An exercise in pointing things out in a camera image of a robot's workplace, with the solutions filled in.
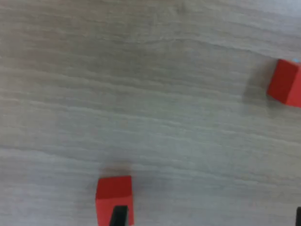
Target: black object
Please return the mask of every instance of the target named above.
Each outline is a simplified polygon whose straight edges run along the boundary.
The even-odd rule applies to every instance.
[[[110,226],[128,226],[128,207],[127,206],[115,206]]]
[[[301,226],[301,207],[297,208],[296,226]]]

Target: wood grain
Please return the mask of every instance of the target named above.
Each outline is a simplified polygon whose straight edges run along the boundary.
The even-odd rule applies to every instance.
[[[0,0],[0,221],[96,226],[133,176],[137,226],[293,226],[297,0]]]

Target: table surface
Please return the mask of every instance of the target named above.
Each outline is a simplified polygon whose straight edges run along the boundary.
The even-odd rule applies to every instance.
[[[0,219],[96,226],[132,175],[137,226],[294,226],[298,0],[0,0]]]

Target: wooden block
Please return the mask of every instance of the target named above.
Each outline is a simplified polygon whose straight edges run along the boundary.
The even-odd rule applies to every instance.
[[[95,202],[99,226],[109,226],[115,206],[128,206],[128,223],[134,224],[131,176],[99,179]]]
[[[301,107],[301,64],[279,59],[267,93],[285,105]]]

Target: red cube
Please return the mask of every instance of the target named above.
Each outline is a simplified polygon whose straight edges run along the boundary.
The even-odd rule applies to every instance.
[[[96,191],[96,212],[99,226],[109,226],[115,206],[127,206],[128,223],[134,224],[132,177],[112,177],[98,180]]]
[[[268,94],[285,105],[301,107],[301,64],[279,59]]]

